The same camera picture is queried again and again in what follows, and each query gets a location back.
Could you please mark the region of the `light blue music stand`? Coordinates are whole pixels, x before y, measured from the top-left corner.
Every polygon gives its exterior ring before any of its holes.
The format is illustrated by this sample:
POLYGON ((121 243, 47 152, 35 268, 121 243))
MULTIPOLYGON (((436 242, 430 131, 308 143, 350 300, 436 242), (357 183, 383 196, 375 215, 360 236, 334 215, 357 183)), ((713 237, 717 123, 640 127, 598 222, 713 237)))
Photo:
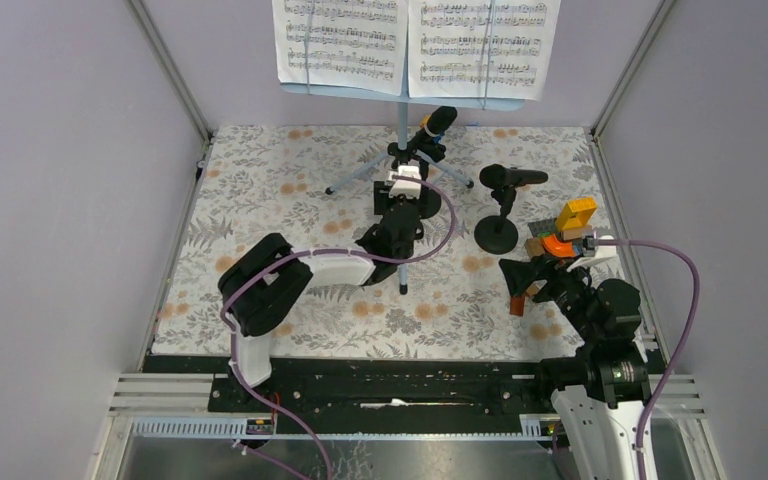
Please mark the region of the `light blue music stand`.
MULTIPOLYGON (((333 86, 303 86, 300 84, 282 84, 284 88, 306 95, 326 96, 333 95, 343 98, 370 98, 373 100, 382 100, 392 102, 398 111, 398 123, 397 123, 397 138, 395 142, 390 144, 385 151, 380 155, 380 160, 388 163, 388 171, 395 170, 399 163, 399 155, 406 149, 407 142, 411 140, 419 130, 419 127, 424 123, 425 119, 441 106, 455 107, 458 111, 461 107, 469 108, 498 108, 505 103, 511 103, 514 105, 520 105, 525 100, 513 100, 513 99, 486 99, 484 101, 473 98, 412 98, 408 94, 407 89, 407 44, 406 44, 406 62, 404 67, 404 79, 403 89, 399 95, 386 95, 370 90, 364 90, 359 88, 346 88, 346 87, 333 87, 333 86)), ((419 152, 418 155, 426 160, 430 167, 439 167, 441 162, 434 162, 430 157, 424 153, 419 152)), ((387 195, 387 189, 385 181, 381 180, 374 184, 373 187, 373 211, 376 201, 383 201, 389 198, 387 195)), ((407 178, 407 181, 413 181, 420 183, 422 187, 427 187, 440 195, 443 201, 443 194, 432 187, 427 180, 407 178)), ((409 259, 396 260, 397 270, 393 275, 397 275, 400 279, 405 279, 407 276, 407 266, 415 258, 415 255, 409 259)))

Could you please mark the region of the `sheet music page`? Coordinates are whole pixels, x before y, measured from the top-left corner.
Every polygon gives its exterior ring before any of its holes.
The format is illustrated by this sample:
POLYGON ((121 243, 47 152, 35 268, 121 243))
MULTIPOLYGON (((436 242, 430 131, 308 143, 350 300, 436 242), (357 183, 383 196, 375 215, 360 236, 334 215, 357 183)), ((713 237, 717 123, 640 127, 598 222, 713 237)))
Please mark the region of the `sheet music page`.
POLYGON ((276 0, 272 19, 280 83, 402 92, 406 1, 276 0))
POLYGON ((409 96, 540 101, 560 10, 551 0, 410 1, 409 96))

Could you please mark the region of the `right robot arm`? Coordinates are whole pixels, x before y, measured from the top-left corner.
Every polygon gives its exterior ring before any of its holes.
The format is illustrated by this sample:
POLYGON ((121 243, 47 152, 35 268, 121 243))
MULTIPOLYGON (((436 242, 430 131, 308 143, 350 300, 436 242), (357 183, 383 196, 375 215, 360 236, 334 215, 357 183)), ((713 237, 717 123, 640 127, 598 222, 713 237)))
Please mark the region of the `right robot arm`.
POLYGON ((533 302, 555 304, 583 341, 571 357, 541 360, 533 386, 537 405, 559 414, 579 477, 656 478, 639 291, 617 278, 593 284, 588 269, 547 255, 499 266, 512 296, 538 283, 533 302))

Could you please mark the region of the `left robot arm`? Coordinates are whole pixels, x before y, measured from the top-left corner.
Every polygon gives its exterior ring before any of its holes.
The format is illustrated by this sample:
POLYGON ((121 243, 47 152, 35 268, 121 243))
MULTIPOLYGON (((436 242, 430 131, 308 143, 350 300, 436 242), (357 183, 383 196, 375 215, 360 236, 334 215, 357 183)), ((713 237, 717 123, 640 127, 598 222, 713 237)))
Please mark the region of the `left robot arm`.
POLYGON ((380 283, 396 272, 395 259, 413 256, 414 241, 423 235, 420 209, 397 200, 356 241, 356 250, 295 251, 280 233, 260 240, 218 282, 221 319, 232 329, 231 363, 240 374, 232 398, 248 411, 267 404, 272 332, 303 293, 320 286, 380 283))

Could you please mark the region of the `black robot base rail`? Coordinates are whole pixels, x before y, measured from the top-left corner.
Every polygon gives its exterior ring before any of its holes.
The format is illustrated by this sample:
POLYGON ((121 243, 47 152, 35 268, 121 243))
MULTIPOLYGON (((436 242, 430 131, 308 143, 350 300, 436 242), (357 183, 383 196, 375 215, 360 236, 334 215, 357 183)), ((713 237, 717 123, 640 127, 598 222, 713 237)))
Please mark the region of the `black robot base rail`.
POLYGON ((551 382, 537 362, 276 358, 257 392, 226 357, 150 355, 152 374, 208 374, 210 413, 263 414, 280 434, 302 434, 291 414, 327 434, 507 434, 521 414, 551 414, 551 382))

